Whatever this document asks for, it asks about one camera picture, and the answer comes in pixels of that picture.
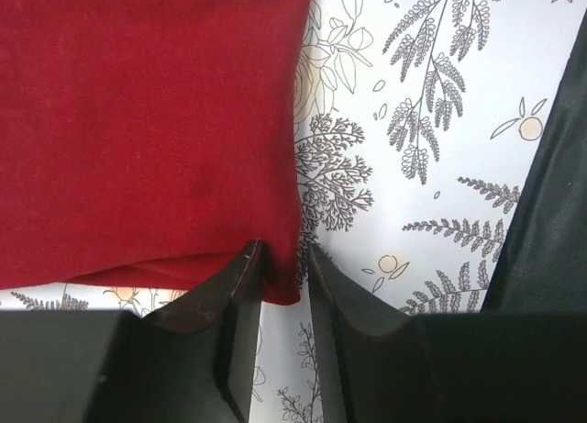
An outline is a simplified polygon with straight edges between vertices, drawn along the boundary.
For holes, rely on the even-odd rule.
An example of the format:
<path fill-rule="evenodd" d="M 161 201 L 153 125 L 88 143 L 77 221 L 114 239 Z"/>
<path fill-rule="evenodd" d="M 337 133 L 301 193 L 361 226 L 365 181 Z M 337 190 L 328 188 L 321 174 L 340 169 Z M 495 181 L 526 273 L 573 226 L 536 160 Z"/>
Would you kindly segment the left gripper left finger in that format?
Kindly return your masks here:
<path fill-rule="evenodd" d="M 4 422 L 245 422 L 262 298 L 262 244 L 139 317 L 3 311 Z"/>

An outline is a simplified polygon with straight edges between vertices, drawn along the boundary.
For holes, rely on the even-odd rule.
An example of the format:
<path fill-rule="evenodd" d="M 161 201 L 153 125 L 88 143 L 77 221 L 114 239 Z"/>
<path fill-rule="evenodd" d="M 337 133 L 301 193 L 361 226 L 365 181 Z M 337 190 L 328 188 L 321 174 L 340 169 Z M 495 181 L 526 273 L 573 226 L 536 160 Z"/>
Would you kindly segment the red t shirt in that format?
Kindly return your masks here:
<path fill-rule="evenodd" d="M 1 0 L 1 285 L 188 290 L 254 239 L 299 300 L 310 0 Z"/>

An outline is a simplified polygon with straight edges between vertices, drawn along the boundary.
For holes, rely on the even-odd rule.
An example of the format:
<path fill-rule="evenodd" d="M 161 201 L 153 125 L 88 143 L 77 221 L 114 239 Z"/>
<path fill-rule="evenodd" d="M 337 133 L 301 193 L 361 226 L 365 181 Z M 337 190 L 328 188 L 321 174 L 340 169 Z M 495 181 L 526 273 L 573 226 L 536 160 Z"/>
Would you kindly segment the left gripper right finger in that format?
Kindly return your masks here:
<path fill-rule="evenodd" d="M 327 422 L 583 422 L 582 313 L 409 316 L 317 246 L 309 296 Z"/>

